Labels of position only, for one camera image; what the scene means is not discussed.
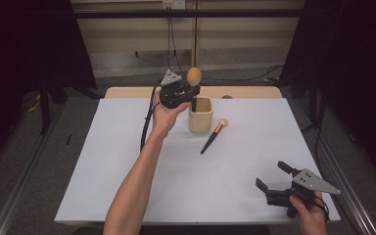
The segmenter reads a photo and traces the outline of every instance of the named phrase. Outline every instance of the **wall socket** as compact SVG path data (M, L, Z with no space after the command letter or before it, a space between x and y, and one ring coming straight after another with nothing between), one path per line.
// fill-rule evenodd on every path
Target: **wall socket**
M163 0L164 9L185 9L185 0Z

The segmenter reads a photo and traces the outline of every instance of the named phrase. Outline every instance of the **hand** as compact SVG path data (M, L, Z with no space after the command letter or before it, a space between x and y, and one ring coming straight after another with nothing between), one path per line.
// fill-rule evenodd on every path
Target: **hand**
M314 195L322 199L322 193L315 191ZM315 199L315 202L319 205L323 205L322 201ZM309 205L308 207L296 196L290 196L289 200L292 205L299 212L299 226L301 227L302 234L304 235L327 235L325 214L322 209L315 205Z
M178 115L189 107L189 103L182 103L175 109L168 109L167 107L164 107L162 104L160 104L160 92L161 91L157 91L154 97L153 131L158 131L158 133L163 134L165 138L175 125Z

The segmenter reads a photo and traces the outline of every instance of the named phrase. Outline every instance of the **person's right arm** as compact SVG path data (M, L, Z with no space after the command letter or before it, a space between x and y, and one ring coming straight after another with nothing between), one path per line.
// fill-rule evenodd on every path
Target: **person's right arm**
M314 195L322 199L322 193L315 191ZM323 205L321 200L315 197L319 205ZM314 205L308 207L297 197L290 196L289 200L299 212L299 226L304 235L327 235L325 214L322 209Z

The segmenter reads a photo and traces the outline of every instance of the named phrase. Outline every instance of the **table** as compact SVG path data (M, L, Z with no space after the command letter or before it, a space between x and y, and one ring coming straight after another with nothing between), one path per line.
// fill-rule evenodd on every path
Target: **table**
M55 221L70 225L104 221L138 156L151 93L150 87L109 89ZM201 95L214 98L213 126L220 118L228 118L229 125L200 155L209 134L190 133L187 115L180 115L164 141L144 224L291 222L286 209L268 206L254 185L259 177L271 189L289 188L292 178L277 168L279 160L319 175L280 91L275 87L202 87ZM217 99L224 95L234 99ZM329 195L324 194L324 199L331 220L339 220Z

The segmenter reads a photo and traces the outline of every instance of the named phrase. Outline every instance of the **beige cup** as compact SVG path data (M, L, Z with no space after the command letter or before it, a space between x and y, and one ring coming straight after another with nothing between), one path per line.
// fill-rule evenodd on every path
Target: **beige cup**
M192 112L192 104L189 107L189 129L192 132L209 132L212 127L212 98L197 96L197 110Z

